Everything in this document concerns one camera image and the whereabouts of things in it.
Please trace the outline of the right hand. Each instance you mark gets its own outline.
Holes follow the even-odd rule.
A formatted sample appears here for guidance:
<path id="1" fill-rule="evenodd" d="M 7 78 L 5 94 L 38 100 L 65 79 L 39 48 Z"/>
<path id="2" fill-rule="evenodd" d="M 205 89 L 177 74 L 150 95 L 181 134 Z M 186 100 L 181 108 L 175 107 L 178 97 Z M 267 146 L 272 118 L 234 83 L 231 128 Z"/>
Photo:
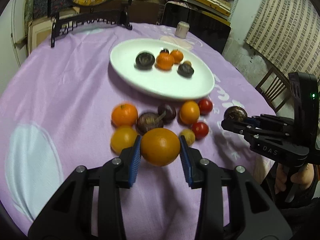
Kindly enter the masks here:
<path id="1" fill-rule="evenodd" d="M 314 179 L 315 172 L 312 164 L 308 164 L 301 171 L 293 174 L 290 178 L 291 182 L 298 184 L 302 190 L 308 189 Z M 287 181 L 287 175 L 284 172 L 283 166 L 278 164 L 276 172 L 276 182 L 274 186 L 275 194 L 278 194 L 280 191 L 285 191 L 285 183 Z"/>

